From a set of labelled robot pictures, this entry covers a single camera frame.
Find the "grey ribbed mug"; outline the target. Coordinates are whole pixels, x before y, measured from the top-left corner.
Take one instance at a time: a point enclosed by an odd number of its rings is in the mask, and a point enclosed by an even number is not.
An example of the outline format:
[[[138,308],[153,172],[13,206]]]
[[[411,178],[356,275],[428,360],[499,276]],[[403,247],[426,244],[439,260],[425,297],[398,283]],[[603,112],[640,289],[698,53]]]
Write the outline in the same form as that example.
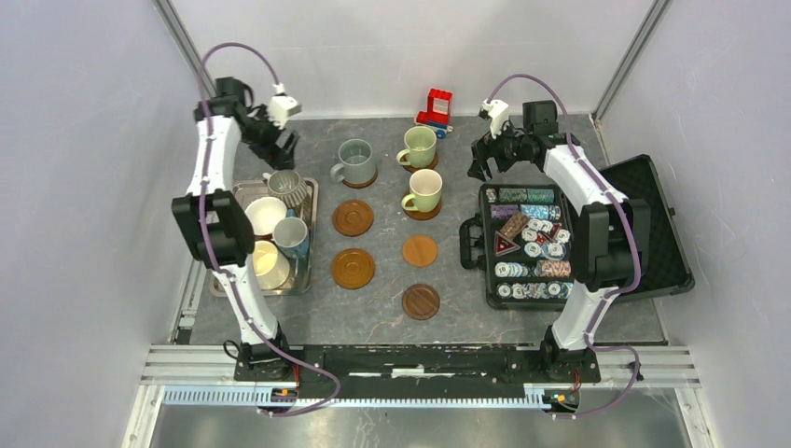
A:
[[[281,170],[262,175],[271,197],[290,209],[298,209],[308,197],[305,180],[295,171]]]

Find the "white bowl mug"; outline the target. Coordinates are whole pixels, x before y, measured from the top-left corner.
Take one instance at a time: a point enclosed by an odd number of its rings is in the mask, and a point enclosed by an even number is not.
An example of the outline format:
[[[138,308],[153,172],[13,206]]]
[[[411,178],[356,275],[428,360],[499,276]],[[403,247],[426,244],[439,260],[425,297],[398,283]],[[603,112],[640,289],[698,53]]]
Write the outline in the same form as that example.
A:
[[[262,197],[249,203],[244,213],[252,225],[253,234],[256,237],[267,237],[287,217],[288,208],[280,199]]]

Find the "grey-green mug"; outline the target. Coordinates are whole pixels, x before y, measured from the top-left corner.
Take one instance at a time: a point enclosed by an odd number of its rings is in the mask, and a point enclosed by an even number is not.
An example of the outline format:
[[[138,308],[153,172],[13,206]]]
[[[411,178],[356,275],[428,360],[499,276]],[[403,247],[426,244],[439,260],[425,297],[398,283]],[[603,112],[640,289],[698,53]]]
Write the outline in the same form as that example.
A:
[[[371,145],[362,139],[350,139],[340,145],[339,162],[330,169],[330,177],[336,182],[361,186],[377,175]]]

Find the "blue white mug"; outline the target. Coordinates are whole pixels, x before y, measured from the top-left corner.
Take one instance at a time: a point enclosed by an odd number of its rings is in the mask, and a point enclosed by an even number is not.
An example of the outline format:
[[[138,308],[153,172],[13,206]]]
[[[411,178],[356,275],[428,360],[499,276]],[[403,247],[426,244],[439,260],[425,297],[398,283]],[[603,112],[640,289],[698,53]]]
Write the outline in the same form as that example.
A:
[[[304,259],[309,254],[309,228],[299,217],[281,220],[272,232],[272,241],[290,259]]]

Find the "light green mug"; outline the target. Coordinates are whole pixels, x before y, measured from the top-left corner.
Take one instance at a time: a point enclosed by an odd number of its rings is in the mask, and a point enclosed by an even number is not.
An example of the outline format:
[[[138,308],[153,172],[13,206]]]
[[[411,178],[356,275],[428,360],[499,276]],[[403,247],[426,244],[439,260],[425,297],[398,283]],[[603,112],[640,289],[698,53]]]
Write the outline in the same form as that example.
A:
[[[441,199],[442,187],[443,180],[437,171],[416,171],[409,178],[409,192],[401,200],[402,209],[420,213],[433,211]]]

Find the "metal tray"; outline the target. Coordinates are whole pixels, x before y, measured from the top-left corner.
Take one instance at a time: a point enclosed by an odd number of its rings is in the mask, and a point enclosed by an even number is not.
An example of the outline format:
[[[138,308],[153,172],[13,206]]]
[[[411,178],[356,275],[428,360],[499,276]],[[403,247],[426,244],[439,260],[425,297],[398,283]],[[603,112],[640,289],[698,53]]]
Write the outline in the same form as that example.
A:
[[[314,247],[316,226],[314,214],[317,212],[318,208],[319,184],[317,180],[312,177],[304,177],[303,180],[307,186],[307,196],[298,209],[290,209],[287,214],[290,217],[299,217],[306,224],[306,236],[302,239],[300,245],[293,244],[291,246],[279,245],[276,237],[284,237],[282,231],[277,231],[275,233],[275,238],[272,236],[269,237],[269,240],[275,244],[280,251],[281,260],[289,263],[289,271],[284,282],[277,288],[261,288],[261,293],[265,297],[303,294],[307,292],[312,285],[312,250]],[[243,208],[249,206],[256,200],[271,196],[268,185],[264,180],[241,181],[234,185],[232,192],[237,202]]]

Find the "light wooden coaster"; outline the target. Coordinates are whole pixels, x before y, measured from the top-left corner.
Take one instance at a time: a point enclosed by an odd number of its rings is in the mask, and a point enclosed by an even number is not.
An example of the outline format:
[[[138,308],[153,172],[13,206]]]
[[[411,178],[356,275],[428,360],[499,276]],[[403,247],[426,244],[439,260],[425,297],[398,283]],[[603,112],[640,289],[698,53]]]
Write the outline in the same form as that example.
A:
[[[401,254],[409,265],[423,268],[431,265],[438,256],[437,243],[428,235],[416,234],[402,245]]]

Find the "dark wooden coaster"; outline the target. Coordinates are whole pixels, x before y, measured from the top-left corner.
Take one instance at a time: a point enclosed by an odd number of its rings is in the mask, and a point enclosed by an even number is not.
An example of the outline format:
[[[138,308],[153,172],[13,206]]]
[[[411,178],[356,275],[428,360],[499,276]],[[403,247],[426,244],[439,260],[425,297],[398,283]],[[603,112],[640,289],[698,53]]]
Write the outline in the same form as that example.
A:
[[[424,321],[434,317],[439,307],[439,294],[427,284],[412,285],[402,295],[404,313],[415,320]]]

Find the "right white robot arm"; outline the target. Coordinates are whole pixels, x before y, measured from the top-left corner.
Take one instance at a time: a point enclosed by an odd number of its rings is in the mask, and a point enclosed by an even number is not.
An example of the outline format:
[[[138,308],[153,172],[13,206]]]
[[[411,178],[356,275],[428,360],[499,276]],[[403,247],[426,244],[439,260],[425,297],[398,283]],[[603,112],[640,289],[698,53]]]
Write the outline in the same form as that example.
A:
[[[567,116],[560,101],[528,102],[523,125],[508,117],[507,103],[482,102],[488,131],[471,146],[468,176],[491,179],[518,161],[533,163],[553,180],[576,212],[571,246],[574,287],[561,315],[548,327],[538,359],[541,373],[561,381],[597,352],[594,334],[613,299],[639,286],[647,262],[650,214],[646,201],[631,199],[593,167],[571,132],[557,136]]]

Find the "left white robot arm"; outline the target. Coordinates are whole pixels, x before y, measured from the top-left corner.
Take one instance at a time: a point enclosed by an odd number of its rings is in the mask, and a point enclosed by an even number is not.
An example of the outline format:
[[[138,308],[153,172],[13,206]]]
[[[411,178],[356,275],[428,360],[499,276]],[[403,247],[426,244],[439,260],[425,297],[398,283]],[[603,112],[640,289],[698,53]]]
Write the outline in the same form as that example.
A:
[[[282,86],[264,105],[256,104],[252,88],[235,77],[215,84],[215,95],[201,99],[193,112],[199,132],[196,168],[171,210],[192,258],[212,272],[229,298],[241,334],[232,354],[238,374],[282,380],[293,370],[293,356],[263,299],[254,271],[253,225],[231,187],[241,144],[275,170],[294,168],[298,134],[275,116],[300,106]]]

